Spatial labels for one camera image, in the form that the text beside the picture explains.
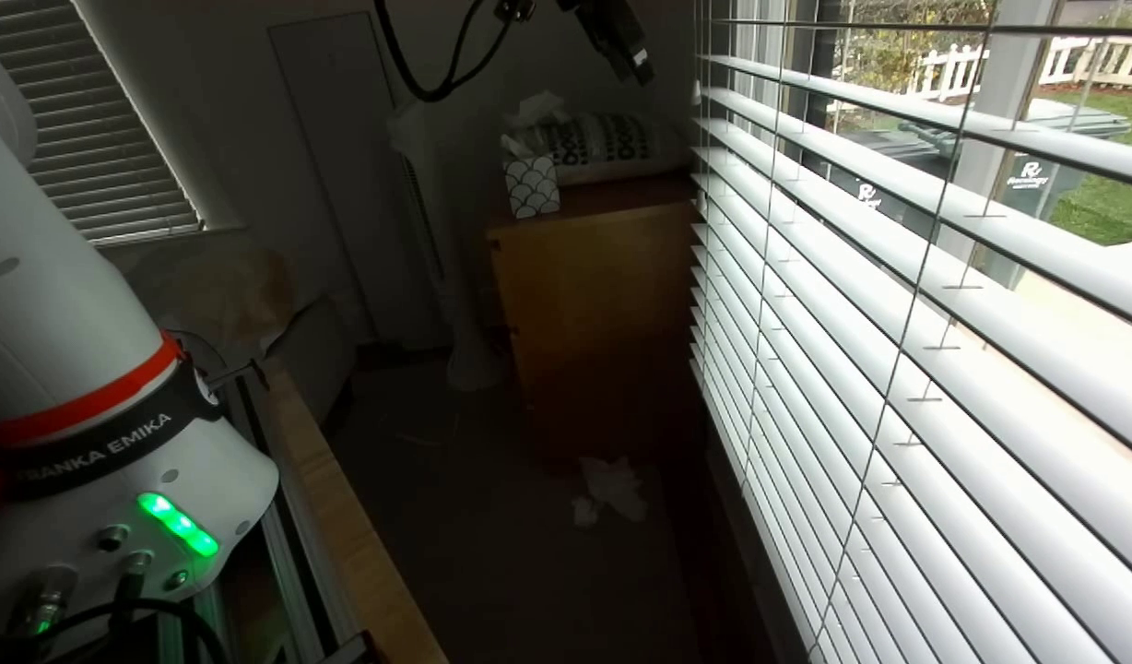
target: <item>red stripe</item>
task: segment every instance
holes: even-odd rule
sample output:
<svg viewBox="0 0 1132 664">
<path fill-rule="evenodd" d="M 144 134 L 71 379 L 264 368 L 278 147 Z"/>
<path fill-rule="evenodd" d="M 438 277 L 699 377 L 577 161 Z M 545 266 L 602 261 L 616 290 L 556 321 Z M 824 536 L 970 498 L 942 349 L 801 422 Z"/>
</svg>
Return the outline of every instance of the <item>red stripe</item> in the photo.
<svg viewBox="0 0 1132 664">
<path fill-rule="evenodd" d="M 66 430 L 79 422 L 93 422 L 93 416 L 130 401 L 133 395 L 138 395 L 175 358 L 180 358 L 180 343 L 172 336 L 162 336 L 159 349 L 144 364 L 130 368 L 126 377 L 109 379 L 106 386 L 88 390 L 72 401 L 45 409 L 45 413 L 0 422 L 0 445 L 36 443 L 36 439 L 57 436 L 57 430 Z"/>
</svg>

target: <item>wire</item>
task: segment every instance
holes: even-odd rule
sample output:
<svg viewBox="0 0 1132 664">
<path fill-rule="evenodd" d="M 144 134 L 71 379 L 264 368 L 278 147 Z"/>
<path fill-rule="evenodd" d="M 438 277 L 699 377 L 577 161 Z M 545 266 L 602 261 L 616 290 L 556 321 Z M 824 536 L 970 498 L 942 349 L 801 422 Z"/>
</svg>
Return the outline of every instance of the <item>wire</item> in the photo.
<svg viewBox="0 0 1132 664">
<path fill-rule="evenodd" d="M 484 72 L 484 70 L 491 68 L 491 58 L 498 55 L 498 48 L 502 48 L 502 39 L 506 39 L 512 20 L 502 21 L 502 29 L 498 29 L 498 38 L 491 39 L 486 55 L 484 55 L 469 72 L 457 79 L 457 61 L 460 61 L 460 50 L 465 50 L 465 38 L 469 38 L 470 20 L 480 16 L 480 7 L 484 7 L 484 0 L 470 0 L 470 4 L 469 4 L 465 20 L 460 20 L 460 26 L 457 26 L 453 55 L 449 55 L 449 68 L 447 68 L 442 82 L 438 82 L 433 88 L 422 88 L 422 85 L 416 82 L 416 72 L 410 70 L 410 58 L 406 58 L 400 39 L 395 38 L 387 0 L 374 0 L 374 16 L 380 16 L 380 29 L 384 29 L 384 44 L 387 44 L 387 50 L 390 50 L 390 61 L 395 61 L 395 70 L 400 72 L 406 88 L 410 88 L 416 101 L 438 103 L 438 101 L 447 101 L 453 88 L 469 85 L 475 72 Z"/>
<path fill-rule="evenodd" d="M 228 661 L 228 657 L 223 657 L 223 647 L 219 647 L 219 639 L 218 639 L 218 631 L 215 631 L 210 625 L 203 625 L 203 615 L 186 614 L 186 609 L 175 605 L 175 601 L 156 601 L 156 598 L 130 598 L 130 601 L 93 605 L 93 609 L 83 609 L 83 614 L 72 614 L 72 615 L 50 625 L 50 631 L 45 631 L 45 634 L 36 634 L 36 639 L 0 634 L 0 648 L 3 648 L 3 647 L 50 641 L 50 639 L 57 639 L 57 634 L 66 634 L 66 631 L 72 631 L 72 628 L 79 628 L 79 625 L 88 625 L 88 621 L 114 615 L 119 609 L 130 609 L 130 614 L 133 614 L 133 609 L 147 609 L 147 614 L 175 615 L 175 621 L 185 625 L 185 631 L 190 634 L 190 641 L 203 641 L 210 664 L 223 664 L 223 661 Z"/>
</svg>

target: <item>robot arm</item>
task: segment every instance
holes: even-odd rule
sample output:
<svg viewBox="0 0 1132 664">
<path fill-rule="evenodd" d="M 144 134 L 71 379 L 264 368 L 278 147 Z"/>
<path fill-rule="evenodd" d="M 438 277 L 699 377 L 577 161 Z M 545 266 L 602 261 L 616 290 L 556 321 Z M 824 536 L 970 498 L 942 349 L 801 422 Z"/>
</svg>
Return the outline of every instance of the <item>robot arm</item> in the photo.
<svg viewBox="0 0 1132 664">
<path fill-rule="evenodd" d="M 28 150 L 0 70 L 0 634 L 40 634 L 120 583 L 203 591 L 277 491 L 175 339 L 23 171 Z"/>
</svg>

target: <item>window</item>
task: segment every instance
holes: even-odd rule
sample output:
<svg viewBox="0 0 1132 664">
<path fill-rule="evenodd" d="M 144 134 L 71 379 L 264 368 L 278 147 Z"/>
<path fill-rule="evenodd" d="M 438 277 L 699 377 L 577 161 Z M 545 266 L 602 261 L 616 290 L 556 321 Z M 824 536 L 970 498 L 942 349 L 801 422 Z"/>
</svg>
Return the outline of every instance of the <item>window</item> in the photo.
<svg viewBox="0 0 1132 664">
<path fill-rule="evenodd" d="M 1132 661 L 1127 16 L 696 7 L 691 377 L 809 661 Z"/>
<path fill-rule="evenodd" d="M 83 240 L 206 230 L 71 0 L 0 0 L 0 61 L 34 108 L 28 175 Z"/>
</svg>

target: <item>tissue box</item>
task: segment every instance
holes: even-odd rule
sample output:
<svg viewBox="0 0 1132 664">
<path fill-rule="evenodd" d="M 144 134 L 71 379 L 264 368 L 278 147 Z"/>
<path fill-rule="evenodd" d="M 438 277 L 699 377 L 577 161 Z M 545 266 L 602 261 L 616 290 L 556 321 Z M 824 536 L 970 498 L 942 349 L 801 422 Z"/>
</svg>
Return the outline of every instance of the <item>tissue box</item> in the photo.
<svg viewBox="0 0 1132 664">
<path fill-rule="evenodd" d="M 506 195 L 516 219 L 538 219 L 561 211 L 556 166 L 549 154 L 510 157 L 502 171 L 506 171 Z"/>
</svg>

